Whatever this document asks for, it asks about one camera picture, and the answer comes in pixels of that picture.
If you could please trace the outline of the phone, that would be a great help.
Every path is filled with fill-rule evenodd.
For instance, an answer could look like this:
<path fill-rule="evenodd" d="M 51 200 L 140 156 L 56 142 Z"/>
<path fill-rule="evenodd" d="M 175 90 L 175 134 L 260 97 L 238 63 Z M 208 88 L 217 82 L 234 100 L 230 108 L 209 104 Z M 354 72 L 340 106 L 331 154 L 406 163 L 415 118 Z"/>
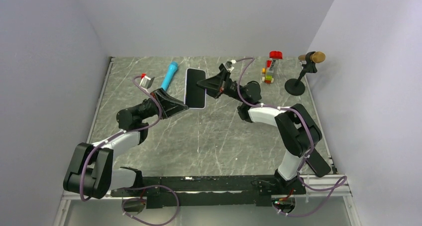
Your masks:
<path fill-rule="evenodd" d="M 197 85 L 198 81 L 205 80 L 204 70 L 188 68 L 185 76 L 184 104 L 190 109 L 204 109 L 206 107 L 206 90 Z"/>

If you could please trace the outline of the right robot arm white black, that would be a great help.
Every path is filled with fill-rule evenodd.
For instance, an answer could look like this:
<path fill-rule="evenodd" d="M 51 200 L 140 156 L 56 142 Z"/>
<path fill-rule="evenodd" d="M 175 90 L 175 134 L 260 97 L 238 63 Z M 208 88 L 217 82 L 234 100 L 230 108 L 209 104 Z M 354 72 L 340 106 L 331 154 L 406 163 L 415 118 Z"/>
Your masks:
<path fill-rule="evenodd" d="M 243 121 L 275 126 L 286 148 L 282 163 L 275 171 L 275 189 L 286 194 L 294 187 L 303 164 L 308 164 L 314 174 L 323 177 L 330 173 L 329 164 L 315 146 L 322 140 L 322 132 L 305 107 L 270 107 L 260 102 L 261 88 L 257 81 L 245 86 L 230 78 L 230 72 L 220 66 L 220 72 L 208 79 L 197 81 L 197 86 L 217 99 L 224 94 L 240 101 L 237 111 Z"/>

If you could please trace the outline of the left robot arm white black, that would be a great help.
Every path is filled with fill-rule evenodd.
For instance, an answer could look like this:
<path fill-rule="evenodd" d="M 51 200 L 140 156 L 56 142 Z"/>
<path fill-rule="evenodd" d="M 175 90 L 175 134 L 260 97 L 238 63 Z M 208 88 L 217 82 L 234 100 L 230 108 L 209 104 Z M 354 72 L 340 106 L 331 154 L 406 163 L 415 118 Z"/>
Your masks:
<path fill-rule="evenodd" d="M 115 159 L 145 141 L 151 127 L 144 122 L 146 118 L 157 115 L 159 120 L 167 119 L 188 108 L 181 100 L 159 88 L 142 103 L 120 110 L 116 114 L 117 133 L 93 144 L 82 142 L 76 146 L 63 180 L 63 189 L 78 193 L 83 201 L 101 199 L 114 189 L 124 189 L 130 196 L 139 195 L 144 186 L 141 170 L 131 167 L 114 169 Z"/>

